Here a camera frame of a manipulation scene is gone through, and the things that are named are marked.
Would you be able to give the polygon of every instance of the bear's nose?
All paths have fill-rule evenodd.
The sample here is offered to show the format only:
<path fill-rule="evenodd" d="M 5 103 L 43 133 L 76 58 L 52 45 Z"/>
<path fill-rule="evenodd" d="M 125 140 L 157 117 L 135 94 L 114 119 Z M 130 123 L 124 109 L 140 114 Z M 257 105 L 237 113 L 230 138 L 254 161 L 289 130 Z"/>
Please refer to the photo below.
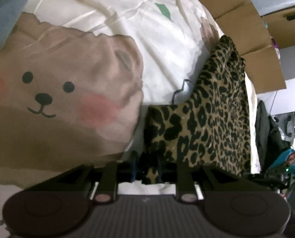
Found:
<path fill-rule="evenodd" d="M 53 102 L 52 97 L 46 93 L 37 94 L 35 100 L 42 106 L 50 105 Z"/>

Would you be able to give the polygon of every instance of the green fabric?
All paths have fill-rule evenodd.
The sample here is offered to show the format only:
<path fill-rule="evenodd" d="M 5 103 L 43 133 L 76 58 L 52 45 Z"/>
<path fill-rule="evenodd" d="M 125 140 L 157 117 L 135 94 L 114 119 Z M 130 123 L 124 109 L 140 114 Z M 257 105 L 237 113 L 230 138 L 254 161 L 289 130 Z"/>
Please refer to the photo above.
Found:
<path fill-rule="evenodd" d="M 156 6 L 158 6 L 158 8 L 160 9 L 161 13 L 168 18 L 170 21 L 171 20 L 171 13 L 169 12 L 168 8 L 164 5 L 164 4 L 159 4 L 159 3 L 155 3 Z"/>

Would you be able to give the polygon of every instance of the cardboard box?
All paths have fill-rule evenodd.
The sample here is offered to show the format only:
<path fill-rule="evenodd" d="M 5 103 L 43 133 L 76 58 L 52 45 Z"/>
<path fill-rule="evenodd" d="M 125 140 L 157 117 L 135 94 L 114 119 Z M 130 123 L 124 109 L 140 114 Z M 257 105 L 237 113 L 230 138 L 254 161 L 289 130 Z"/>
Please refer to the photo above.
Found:
<path fill-rule="evenodd" d="M 256 92 L 286 88 L 268 30 L 250 0 L 199 0 L 246 59 L 246 72 Z"/>
<path fill-rule="evenodd" d="M 263 18 L 279 48 L 295 46 L 295 20 L 287 20 L 291 15 L 295 15 L 295 7 L 274 12 Z"/>

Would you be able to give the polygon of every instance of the leopard print fabric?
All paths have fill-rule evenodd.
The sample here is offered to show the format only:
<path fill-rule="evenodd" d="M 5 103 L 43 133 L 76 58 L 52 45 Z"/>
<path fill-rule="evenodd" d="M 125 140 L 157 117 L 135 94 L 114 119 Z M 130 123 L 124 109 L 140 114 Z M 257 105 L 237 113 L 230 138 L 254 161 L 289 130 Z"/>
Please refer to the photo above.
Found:
<path fill-rule="evenodd" d="M 191 97 L 178 105 L 150 106 L 146 153 L 189 167 L 213 163 L 233 174 L 250 171 L 249 105 L 245 60 L 222 36 L 200 72 Z M 150 167 L 145 183 L 155 183 Z"/>

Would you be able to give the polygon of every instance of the bear's eye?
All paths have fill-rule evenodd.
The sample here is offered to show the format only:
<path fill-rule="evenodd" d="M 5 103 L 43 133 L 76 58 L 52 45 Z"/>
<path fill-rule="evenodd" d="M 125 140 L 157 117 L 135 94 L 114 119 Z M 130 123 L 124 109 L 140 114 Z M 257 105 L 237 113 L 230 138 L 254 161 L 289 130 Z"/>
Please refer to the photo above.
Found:
<path fill-rule="evenodd" d="M 72 93 L 75 90 L 75 85 L 72 82 L 65 82 L 63 90 L 66 93 Z"/>
<path fill-rule="evenodd" d="M 29 84 L 31 83 L 33 80 L 33 73 L 31 72 L 25 72 L 22 76 L 22 81 L 25 83 L 25 84 Z"/>

